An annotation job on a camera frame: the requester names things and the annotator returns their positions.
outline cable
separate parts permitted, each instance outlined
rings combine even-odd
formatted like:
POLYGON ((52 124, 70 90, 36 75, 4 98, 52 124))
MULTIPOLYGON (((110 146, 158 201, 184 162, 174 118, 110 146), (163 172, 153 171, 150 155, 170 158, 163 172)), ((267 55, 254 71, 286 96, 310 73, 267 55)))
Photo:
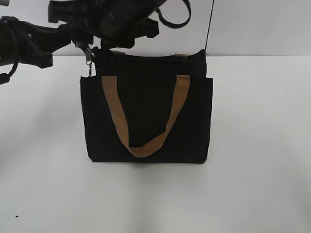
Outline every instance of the cable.
POLYGON ((210 17, 209 17, 209 24, 208 24, 208 30, 207 30, 207 37, 206 37, 206 43, 205 43, 205 51, 207 49, 207 43, 208 43, 208 36, 209 36, 209 31, 210 31, 210 25, 212 22, 212 17, 213 17, 213 12, 214 12, 214 4, 215 4, 215 0, 213 0, 212 3, 212 9, 210 11, 210 17))

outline black tote bag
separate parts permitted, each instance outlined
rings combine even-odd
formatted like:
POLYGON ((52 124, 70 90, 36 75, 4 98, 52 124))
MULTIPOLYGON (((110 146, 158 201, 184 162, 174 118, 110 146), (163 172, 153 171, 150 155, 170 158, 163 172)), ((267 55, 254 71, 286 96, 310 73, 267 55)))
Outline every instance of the black tote bag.
POLYGON ((204 163, 213 80, 205 51, 135 57, 95 51, 81 78, 87 151, 94 162, 204 163))

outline brown strap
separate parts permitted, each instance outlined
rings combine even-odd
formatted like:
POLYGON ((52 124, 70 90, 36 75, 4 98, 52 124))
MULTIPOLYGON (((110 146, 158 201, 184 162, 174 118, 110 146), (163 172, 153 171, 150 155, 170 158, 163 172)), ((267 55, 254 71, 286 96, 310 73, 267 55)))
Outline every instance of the brown strap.
POLYGON ((112 120, 116 126, 118 136, 123 145, 137 158, 143 158, 150 156, 157 150, 159 150, 170 133, 178 114, 184 106, 186 101, 189 87, 190 76, 189 75, 177 75, 176 85, 173 95, 173 103, 171 109, 171 115, 167 122, 165 132, 148 142, 142 147, 130 147, 129 146, 129 132, 127 120, 123 111, 122 104, 118 96, 117 76, 102 76, 102 84, 104 94, 107 99, 112 120))

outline black strap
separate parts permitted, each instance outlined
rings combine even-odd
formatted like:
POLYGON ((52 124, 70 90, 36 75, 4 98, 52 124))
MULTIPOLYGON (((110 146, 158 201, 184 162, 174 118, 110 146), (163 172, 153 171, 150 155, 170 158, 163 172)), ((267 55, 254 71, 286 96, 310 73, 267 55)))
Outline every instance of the black strap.
POLYGON ((156 12, 159 15, 159 19, 160 19, 161 23, 163 23, 165 26, 167 26, 169 28, 178 29, 178 28, 185 27, 190 22, 190 19, 191 19, 191 6, 190 6, 190 2, 189 2, 189 0, 182 0, 182 1, 184 2, 184 4, 186 5, 186 7, 187 7, 187 9, 189 11, 189 18, 187 19, 187 21, 184 22, 184 23, 180 23, 180 24, 171 23, 171 22, 167 21, 163 17, 163 15, 161 13, 161 10, 157 9, 156 12))

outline bag strap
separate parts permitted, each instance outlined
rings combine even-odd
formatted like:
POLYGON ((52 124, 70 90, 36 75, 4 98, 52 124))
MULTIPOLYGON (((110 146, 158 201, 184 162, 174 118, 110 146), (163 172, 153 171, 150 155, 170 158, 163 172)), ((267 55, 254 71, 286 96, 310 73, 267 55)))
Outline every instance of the bag strap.
POLYGON ((104 94, 109 105, 110 113, 113 123, 116 126, 116 130, 119 139, 123 145, 137 158, 143 158, 150 156, 157 150, 159 150, 168 134, 170 133, 181 109, 186 101, 189 87, 190 76, 189 75, 177 75, 176 85, 173 94, 172 109, 169 120, 165 127, 165 132, 155 137, 142 147, 133 148, 129 146, 129 131, 127 120, 123 111, 121 101, 118 96, 118 77, 117 76, 102 76, 102 84, 104 94))
POLYGON ((171 23, 169 21, 167 21, 162 13, 161 13, 161 10, 160 9, 157 9, 156 12, 157 14, 159 15, 159 19, 161 21, 161 23, 163 23, 165 26, 169 27, 169 28, 173 28, 173 29, 178 29, 178 28, 183 28, 185 27, 189 22, 190 22, 190 19, 191 19, 191 5, 190 5, 190 2, 189 0, 182 0, 184 2, 184 4, 186 5, 187 9, 188 9, 188 12, 189 12, 189 18, 187 19, 186 22, 184 23, 180 23, 180 24, 175 24, 175 23, 171 23))

